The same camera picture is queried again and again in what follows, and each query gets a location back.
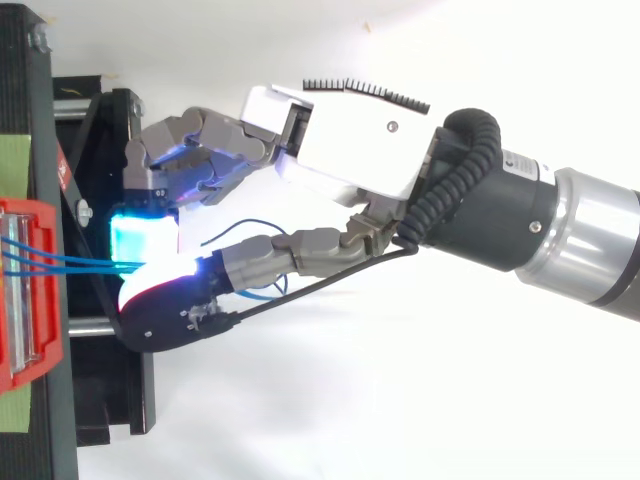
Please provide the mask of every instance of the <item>coiled cable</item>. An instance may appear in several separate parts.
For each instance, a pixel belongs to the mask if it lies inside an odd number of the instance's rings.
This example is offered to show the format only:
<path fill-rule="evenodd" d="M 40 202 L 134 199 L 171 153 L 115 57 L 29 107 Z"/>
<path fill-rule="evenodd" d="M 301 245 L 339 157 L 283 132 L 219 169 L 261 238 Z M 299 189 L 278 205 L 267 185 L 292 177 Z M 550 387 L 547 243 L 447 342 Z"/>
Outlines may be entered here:
<path fill-rule="evenodd" d="M 502 162 L 500 127 L 495 118 L 475 108 L 453 112 L 444 128 L 469 141 L 464 160 L 450 170 L 433 188 L 422 192 L 398 225 L 393 243 L 417 248 L 429 231 L 460 204 L 464 196 L 486 177 L 494 165 Z"/>

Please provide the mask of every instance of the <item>red clamp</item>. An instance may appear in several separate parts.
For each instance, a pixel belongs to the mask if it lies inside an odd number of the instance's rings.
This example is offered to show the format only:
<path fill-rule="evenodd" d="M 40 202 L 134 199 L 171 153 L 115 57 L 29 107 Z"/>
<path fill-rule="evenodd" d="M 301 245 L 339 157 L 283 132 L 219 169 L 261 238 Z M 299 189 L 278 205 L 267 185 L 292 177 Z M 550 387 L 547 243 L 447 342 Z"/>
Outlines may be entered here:
<path fill-rule="evenodd" d="M 56 211 L 35 200 L 0 198 L 0 234 L 13 242 L 55 254 Z M 2 241 L 3 253 L 55 266 L 54 260 Z M 25 385 L 62 359 L 58 279 L 9 276 L 4 271 L 43 272 L 45 268 L 0 257 L 0 394 Z"/>

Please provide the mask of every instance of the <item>black cylinder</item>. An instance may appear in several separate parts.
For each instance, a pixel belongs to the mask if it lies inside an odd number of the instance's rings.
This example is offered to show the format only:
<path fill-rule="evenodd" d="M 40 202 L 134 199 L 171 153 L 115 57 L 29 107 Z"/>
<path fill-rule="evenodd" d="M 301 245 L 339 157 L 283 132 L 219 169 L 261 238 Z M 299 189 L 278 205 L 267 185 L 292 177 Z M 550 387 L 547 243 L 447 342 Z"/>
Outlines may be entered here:
<path fill-rule="evenodd" d="M 427 183 L 446 174 L 464 155 L 464 142 L 439 129 Z M 504 151 L 501 161 L 458 208 L 428 234 L 427 243 L 491 268 L 510 271 L 534 255 L 553 218 L 557 187 L 540 180 L 535 160 Z"/>

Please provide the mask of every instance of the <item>sticker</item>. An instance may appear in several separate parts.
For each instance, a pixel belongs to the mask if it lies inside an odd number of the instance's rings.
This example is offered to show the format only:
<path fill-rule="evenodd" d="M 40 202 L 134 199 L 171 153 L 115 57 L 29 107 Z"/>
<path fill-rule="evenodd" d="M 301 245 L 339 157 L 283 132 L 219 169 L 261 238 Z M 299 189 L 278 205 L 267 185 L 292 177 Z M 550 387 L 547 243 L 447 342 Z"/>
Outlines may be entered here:
<path fill-rule="evenodd" d="M 556 174 L 549 165 L 539 163 L 538 168 L 540 170 L 540 181 L 548 183 L 549 185 L 556 184 Z"/>
<path fill-rule="evenodd" d="M 71 169 L 69 168 L 69 164 L 67 163 L 67 158 L 64 156 L 62 147 L 60 147 L 60 144 L 58 143 L 58 183 L 60 184 L 60 189 L 63 192 L 67 191 L 70 180 Z"/>
<path fill-rule="evenodd" d="M 508 150 L 502 151 L 502 168 L 507 173 L 512 173 L 534 182 L 538 180 L 538 164 L 535 160 L 523 157 Z"/>

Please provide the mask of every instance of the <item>black bracket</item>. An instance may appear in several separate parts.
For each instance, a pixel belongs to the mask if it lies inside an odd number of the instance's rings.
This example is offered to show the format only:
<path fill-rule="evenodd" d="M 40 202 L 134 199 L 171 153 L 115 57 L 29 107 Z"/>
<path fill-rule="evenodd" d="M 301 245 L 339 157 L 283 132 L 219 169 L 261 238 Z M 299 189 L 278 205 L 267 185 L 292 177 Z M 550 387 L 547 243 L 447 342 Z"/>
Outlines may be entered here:
<path fill-rule="evenodd" d="M 123 205 L 124 148 L 140 131 L 140 111 L 128 89 L 102 93 L 99 77 L 54 79 L 56 100 L 88 100 L 81 118 L 56 119 L 56 131 L 71 176 L 59 175 L 63 193 L 65 251 L 84 258 L 109 259 L 109 220 Z M 79 219 L 86 202 L 93 216 Z M 132 435 L 155 424 L 152 354 L 128 350 L 120 333 L 118 277 L 67 277 L 70 322 L 74 318 L 107 317 L 116 335 L 71 338 L 76 439 L 78 446 L 110 442 L 109 425 L 129 424 Z"/>

